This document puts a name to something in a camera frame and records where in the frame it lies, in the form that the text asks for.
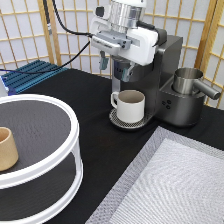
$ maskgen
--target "black tablecloth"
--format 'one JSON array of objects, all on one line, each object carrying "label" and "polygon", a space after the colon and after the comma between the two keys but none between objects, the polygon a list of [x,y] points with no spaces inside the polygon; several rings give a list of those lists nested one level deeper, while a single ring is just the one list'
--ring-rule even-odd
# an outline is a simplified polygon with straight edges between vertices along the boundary
[{"label": "black tablecloth", "polygon": [[191,128],[176,128],[153,120],[137,132],[123,132],[109,121],[109,79],[68,70],[24,93],[48,95],[66,102],[80,123],[83,182],[72,202],[48,223],[85,223],[158,126],[224,150],[221,110],[204,106],[201,121]]}]

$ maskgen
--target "round tray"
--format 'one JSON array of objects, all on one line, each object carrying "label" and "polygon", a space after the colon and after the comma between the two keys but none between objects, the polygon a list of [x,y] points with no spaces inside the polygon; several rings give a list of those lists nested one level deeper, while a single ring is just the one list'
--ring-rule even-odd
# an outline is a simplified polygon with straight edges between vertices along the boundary
[{"label": "round tray", "polygon": [[74,181],[80,175],[75,165],[74,156],[69,154],[41,177],[0,190],[0,223],[43,223],[59,213],[81,183]]},{"label": "round tray", "polygon": [[41,95],[3,97],[0,114],[19,153],[18,162],[0,172],[0,223],[46,222],[65,208],[82,182],[76,115],[62,101]]},{"label": "round tray", "polygon": [[18,162],[0,172],[0,189],[16,186],[43,175],[58,165],[74,148],[79,125],[64,102],[41,95],[0,99],[0,124],[12,130]]},{"label": "round tray", "polygon": [[136,131],[136,130],[139,130],[140,128],[145,127],[152,119],[152,115],[149,113],[145,113],[145,116],[142,120],[140,120],[139,122],[136,122],[136,123],[129,124],[129,123],[125,123],[125,122],[121,121],[117,117],[117,110],[112,109],[109,114],[109,119],[110,119],[111,123],[119,129],[122,129],[124,131]]}]

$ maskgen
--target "wooden cup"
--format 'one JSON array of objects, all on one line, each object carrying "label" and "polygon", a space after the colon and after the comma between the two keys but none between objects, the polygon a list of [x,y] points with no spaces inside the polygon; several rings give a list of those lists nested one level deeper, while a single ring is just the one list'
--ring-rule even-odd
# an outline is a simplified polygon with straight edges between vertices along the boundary
[{"label": "wooden cup", "polygon": [[12,167],[18,158],[19,155],[11,130],[0,127],[0,171]]}]

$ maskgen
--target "stainless steel pitcher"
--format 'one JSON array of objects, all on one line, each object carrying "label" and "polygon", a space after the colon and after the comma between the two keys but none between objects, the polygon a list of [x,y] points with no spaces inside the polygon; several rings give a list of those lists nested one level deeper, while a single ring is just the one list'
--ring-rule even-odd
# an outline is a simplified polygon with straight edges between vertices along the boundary
[{"label": "stainless steel pitcher", "polygon": [[194,95],[199,91],[213,100],[221,93],[202,82],[203,72],[195,68],[179,68],[174,74],[173,89],[181,94]]}]

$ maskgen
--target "beige cup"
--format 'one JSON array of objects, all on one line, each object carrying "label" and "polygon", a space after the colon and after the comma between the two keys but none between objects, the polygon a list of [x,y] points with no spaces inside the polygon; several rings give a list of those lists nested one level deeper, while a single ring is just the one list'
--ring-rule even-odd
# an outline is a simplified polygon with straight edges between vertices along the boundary
[{"label": "beige cup", "polygon": [[136,123],[144,117],[145,96],[136,90],[113,92],[111,104],[117,109],[117,117],[125,123]]},{"label": "beige cup", "polygon": [[19,155],[11,130],[0,127],[0,171],[12,167],[18,158]]}]

